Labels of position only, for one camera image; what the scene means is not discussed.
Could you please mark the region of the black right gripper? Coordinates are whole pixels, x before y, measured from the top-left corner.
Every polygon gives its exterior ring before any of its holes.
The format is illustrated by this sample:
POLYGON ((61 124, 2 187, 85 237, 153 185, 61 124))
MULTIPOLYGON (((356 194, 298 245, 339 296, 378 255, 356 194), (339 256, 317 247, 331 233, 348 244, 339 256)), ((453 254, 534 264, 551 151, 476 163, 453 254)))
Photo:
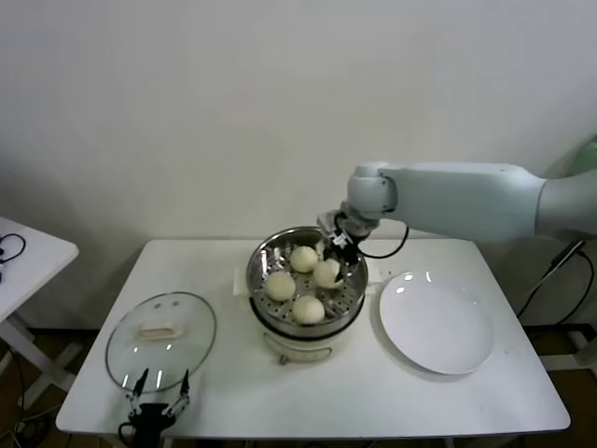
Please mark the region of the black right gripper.
POLYGON ((336 230, 330 233, 328 240, 320 240, 317 243, 317 256, 320 261, 334 259, 342 264, 333 269, 333 287, 340 287, 353 276, 353 266, 360 260, 358 246, 362 241, 362 237, 336 230))

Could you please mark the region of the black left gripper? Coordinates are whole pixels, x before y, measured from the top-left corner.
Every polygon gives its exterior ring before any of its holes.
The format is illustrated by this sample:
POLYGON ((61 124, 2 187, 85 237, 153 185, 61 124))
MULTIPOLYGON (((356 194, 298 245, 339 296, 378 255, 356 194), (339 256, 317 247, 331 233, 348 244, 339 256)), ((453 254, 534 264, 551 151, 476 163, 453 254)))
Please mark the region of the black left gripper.
POLYGON ((182 411, 190 403, 189 397, 189 370, 183 377, 178 398, 174 403, 141 403, 140 398, 144 392, 149 368, 145 368, 139 379, 134 384, 132 392, 126 395, 130 409, 127 417, 127 426, 132 428, 129 447, 158 448, 161 435, 165 429, 172 427, 182 411))

